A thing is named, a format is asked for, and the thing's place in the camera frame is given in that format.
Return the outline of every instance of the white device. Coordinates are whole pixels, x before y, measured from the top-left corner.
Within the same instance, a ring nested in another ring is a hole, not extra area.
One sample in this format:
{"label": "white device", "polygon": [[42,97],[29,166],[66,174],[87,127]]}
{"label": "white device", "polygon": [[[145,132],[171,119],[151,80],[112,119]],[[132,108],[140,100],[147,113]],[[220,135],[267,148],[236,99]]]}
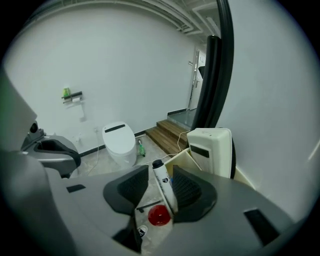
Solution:
{"label": "white device", "polygon": [[232,135],[229,129],[196,128],[186,136],[191,156],[203,171],[231,177]]}

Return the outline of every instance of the ceiling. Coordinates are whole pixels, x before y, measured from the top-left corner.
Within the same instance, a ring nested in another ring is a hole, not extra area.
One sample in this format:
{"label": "ceiling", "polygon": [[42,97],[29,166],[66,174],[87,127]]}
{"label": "ceiling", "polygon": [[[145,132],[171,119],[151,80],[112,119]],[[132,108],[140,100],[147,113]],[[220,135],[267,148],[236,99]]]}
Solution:
{"label": "ceiling", "polygon": [[203,45],[209,35],[220,37],[216,0],[48,0],[30,16],[24,27],[27,28],[37,20],[63,9],[97,3],[129,5],[150,11]]}

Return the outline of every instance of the white wall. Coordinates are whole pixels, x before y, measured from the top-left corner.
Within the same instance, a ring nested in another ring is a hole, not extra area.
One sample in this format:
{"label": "white wall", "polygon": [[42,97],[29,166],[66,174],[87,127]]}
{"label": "white wall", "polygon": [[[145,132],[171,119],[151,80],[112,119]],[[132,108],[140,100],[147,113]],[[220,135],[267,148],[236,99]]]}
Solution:
{"label": "white wall", "polygon": [[319,63],[301,29],[276,3],[229,5],[234,62],[217,126],[231,129],[239,169],[297,221],[319,193]]}
{"label": "white wall", "polygon": [[[124,121],[137,133],[186,108],[194,50],[193,41],[155,14],[93,5],[39,20],[15,40],[4,68],[39,126],[84,152],[97,147],[94,127]],[[83,92],[84,121],[63,104],[65,86]]]}

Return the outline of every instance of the doorway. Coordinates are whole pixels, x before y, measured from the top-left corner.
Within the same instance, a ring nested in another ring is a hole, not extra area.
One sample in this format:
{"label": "doorway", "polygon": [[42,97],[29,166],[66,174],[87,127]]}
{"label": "doorway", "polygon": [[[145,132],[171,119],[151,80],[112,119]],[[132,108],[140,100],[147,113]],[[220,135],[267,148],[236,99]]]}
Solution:
{"label": "doorway", "polygon": [[203,78],[199,72],[199,67],[203,67],[206,64],[206,55],[200,51],[199,49],[196,50],[196,59],[194,65],[194,76],[192,81],[192,89],[191,89],[191,96],[190,102],[188,106],[188,110],[192,111],[197,108],[200,92],[202,88]]}

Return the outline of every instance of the gray machine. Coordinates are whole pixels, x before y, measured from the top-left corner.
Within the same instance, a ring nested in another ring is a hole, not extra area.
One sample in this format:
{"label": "gray machine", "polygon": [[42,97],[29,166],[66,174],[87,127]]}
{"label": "gray machine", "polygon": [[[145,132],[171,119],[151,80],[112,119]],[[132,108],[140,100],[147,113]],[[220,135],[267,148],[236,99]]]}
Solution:
{"label": "gray machine", "polygon": [[46,135],[43,129],[38,128],[36,121],[24,139],[21,150],[44,167],[57,170],[63,178],[69,178],[81,164],[78,151],[71,141],[62,136]]}
{"label": "gray machine", "polygon": [[[1,153],[0,165],[7,170],[0,177],[4,199],[48,253],[129,256],[140,252],[135,208],[148,186],[147,165],[73,179],[61,179],[59,172],[23,154]],[[189,181],[191,186],[183,186],[185,192],[173,188],[188,198],[181,202],[177,196],[182,214],[174,218],[173,230],[156,256],[246,255],[272,243],[293,225],[251,187],[175,166],[173,186]],[[198,213],[191,216],[194,210]]]}

